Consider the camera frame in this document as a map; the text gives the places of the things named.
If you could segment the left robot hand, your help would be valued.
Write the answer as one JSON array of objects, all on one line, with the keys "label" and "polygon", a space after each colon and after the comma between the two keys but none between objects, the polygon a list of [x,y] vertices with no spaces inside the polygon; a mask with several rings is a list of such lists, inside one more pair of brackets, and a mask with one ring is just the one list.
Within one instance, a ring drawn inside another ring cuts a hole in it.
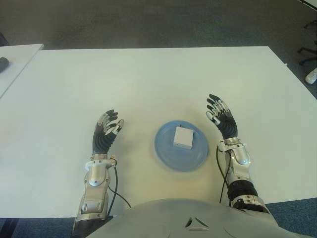
[{"label": "left robot hand", "polygon": [[124,120],[116,121],[117,119],[118,112],[111,109],[103,113],[97,120],[92,140],[93,155],[108,154],[110,147],[124,126]]}]

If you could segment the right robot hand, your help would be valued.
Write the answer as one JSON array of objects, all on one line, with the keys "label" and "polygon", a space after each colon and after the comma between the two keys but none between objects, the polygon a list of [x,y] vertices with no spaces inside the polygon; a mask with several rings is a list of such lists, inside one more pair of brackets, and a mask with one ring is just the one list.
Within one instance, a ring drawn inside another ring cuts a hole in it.
[{"label": "right robot hand", "polygon": [[227,104],[213,94],[209,94],[207,102],[206,116],[218,128],[223,139],[238,137],[238,127]]}]

